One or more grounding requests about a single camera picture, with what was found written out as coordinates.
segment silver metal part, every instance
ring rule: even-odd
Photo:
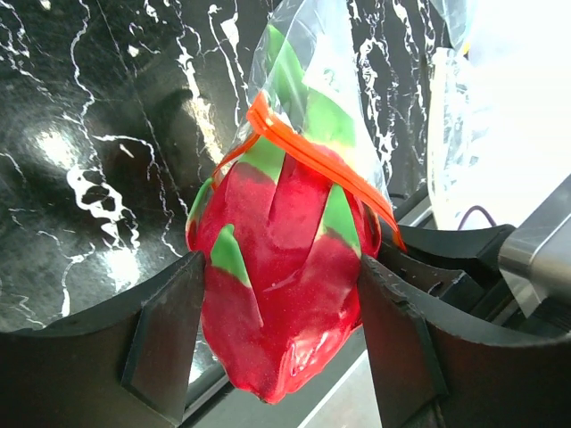
[[[501,273],[529,317],[548,296],[571,303],[571,176],[502,245]]]
[[[399,224],[404,226],[417,227],[424,220],[432,215],[432,206],[430,205],[430,198],[428,196],[420,201],[410,212],[404,216]]]
[[[375,385],[364,351],[298,428],[381,428]]]

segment plastic bag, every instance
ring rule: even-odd
[[[454,49],[465,54],[470,46],[478,4],[485,0],[430,0],[448,28]]]
[[[427,150],[439,228],[457,229],[467,216],[465,229],[519,226],[568,176],[571,65],[551,42],[563,39],[571,4],[558,0],[550,6],[479,2],[468,60],[450,52],[440,57],[444,78],[435,83],[435,73],[431,82]],[[466,139],[458,146],[443,137],[452,123],[454,138]]]
[[[204,336],[230,381],[268,403],[360,325],[377,215],[400,239],[353,57],[344,0],[284,0],[256,48],[246,120],[187,222],[207,256]]]
[[[474,90],[473,69],[466,58],[438,48],[431,63],[428,194],[438,228],[457,230],[475,206],[470,195],[480,186],[474,174],[487,149],[492,110],[485,95]]]

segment black holder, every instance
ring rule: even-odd
[[[41,331],[0,333],[3,427],[182,422],[203,303],[201,254]]]
[[[509,303],[493,261],[512,230],[403,228],[408,255],[384,244],[381,263],[363,260],[362,320],[384,428],[571,424],[571,341],[489,322]],[[422,275],[419,263],[429,263]],[[447,302],[464,294],[454,288],[468,298]]]

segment marble backdrop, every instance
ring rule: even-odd
[[[42,328],[186,252],[278,1],[0,0],[0,330]],[[426,179],[428,0],[349,2],[395,200]]]

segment orange plastic strap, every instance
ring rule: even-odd
[[[246,118],[252,125],[254,133],[244,144],[230,152],[214,170],[213,188],[218,186],[219,180],[217,180],[217,177],[219,177],[220,169],[252,148],[260,136],[265,136],[294,159],[315,169],[334,183],[337,183],[342,188],[353,193],[363,203],[367,204],[373,212],[380,216],[394,231],[394,242],[405,250],[401,231],[394,219],[393,208],[389,202],[363,177],[349,168],[349,166],[335,162],[320,152],[305,138],[295,134],[286,123],[269,109],[263,93],[259,93],[258,96],[256,96],[252,107],[250,107],[250,110],[246,113]]]
[[[229,162],[233,161],[238,156],[241,156],[247,151],[249,151],[253,147],[253,145],[256,144],[258,138],[260,138],[260,134],[253,133],[248,137],[248,139],[243,144],[237,146],[237,148],[235,148],[232,152],[224,156],[224,159],[214,169],[214,172],[212,172],[212,178],[213,178],[212,190],[216,190],[220,185],[221,181],[220,170],[222,169],[222,167],[224,167],[224,165],[228,164]]]

